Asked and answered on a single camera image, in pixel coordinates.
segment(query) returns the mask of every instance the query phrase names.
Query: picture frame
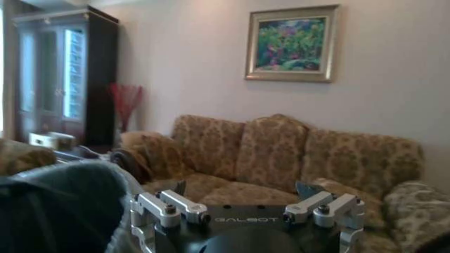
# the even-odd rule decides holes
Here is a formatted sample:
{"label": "picture frame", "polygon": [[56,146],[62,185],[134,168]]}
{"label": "picture frame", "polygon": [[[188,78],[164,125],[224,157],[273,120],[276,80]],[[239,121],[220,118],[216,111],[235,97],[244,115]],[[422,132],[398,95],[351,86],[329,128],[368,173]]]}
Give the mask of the picture frame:
{"label": "picture frame", "polygon": [[249,14],[245,79],[332,82],[339,5]]}

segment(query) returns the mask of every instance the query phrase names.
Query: sofa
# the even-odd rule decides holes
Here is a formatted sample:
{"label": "sofa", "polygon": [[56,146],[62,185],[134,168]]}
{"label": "sofa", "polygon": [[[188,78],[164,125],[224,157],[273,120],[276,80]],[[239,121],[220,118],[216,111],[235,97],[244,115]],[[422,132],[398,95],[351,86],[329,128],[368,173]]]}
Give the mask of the sofa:
{"label": "sofa", "polygon": [[407,139],[331,131],[275,114],[245,123],[181,115],[171,136],[128,132],[110,155],[155,193],[184,180],[207,205],[297,203],[295,182],[366,203],[359,252],[416,252],[450,231],[450,197],[420,180],[420,145]]}
{"label": "sofa", "polygon": [[0,176],[56,163],[50,149],[0,138]]}

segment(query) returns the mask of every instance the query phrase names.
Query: white box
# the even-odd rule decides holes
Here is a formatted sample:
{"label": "white box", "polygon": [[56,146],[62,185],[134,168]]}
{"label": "white box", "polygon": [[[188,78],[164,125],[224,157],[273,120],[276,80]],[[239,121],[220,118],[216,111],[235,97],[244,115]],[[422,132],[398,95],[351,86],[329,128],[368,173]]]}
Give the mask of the white box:
{"label": "white box", "polygon": [[29,144],[54,150],[72,150],[76,146],[76,140],[73,136],[64,133],[29,133]]}
{"label": "white box", "polygon": [[57,149],[57,138],[48,134],[29,133],[29,145]]}

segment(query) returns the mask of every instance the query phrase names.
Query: dark wood wardrobe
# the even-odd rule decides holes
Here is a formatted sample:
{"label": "dark wood wardrobe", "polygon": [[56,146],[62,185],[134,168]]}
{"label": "dark wood wardrobe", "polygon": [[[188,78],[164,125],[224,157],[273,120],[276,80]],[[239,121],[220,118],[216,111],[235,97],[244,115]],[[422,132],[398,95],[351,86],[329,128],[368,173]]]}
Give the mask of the dark wood wardrobe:
{"label": "dark wood wardrobe", "polygon": [[16,139],[61,132],[82,145],[110,145],[118,20],[86,6],[14,18],[18,29]]}

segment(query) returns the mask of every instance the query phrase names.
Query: silver metal arm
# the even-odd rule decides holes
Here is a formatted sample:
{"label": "silver metal arm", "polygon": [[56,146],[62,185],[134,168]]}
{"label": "silver metal arm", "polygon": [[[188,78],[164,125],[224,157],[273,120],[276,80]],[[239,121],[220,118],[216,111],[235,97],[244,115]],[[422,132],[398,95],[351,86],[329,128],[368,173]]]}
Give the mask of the silver metal arm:
{"label": "silver metal arm", "polygon": [[130,199],[130,234],[139,238],[140,250],[144,253],[156,252],[155,219],[161,227],[173,228],[180,224],[180,212],[172,205],[167,205],[149,193],[136,195]]}
{"label": "silver metal arm", "polygon": [[341,195],[327,205],[313,210],[313,223],[329,228],[337,223],[343,226],[340,230],[340,253],[355,251],[356,241],[363,233],[364,202],[351,194]]}
{"label": "silver metal arm", "polygon": [[185,216],[187,222],[207,224],[211,221],[205,205],[193,203],[191,200],[177,195],[173,191],[161,191],[160,200],[164,203],[173,205],[180,210],[181,214]]}
{"label": "silver metal arm", "polygon": [[332,201],[332,194],[321,191],[296,204],[285,206],[283,219],[291,224],[304,223],[313,209]]}

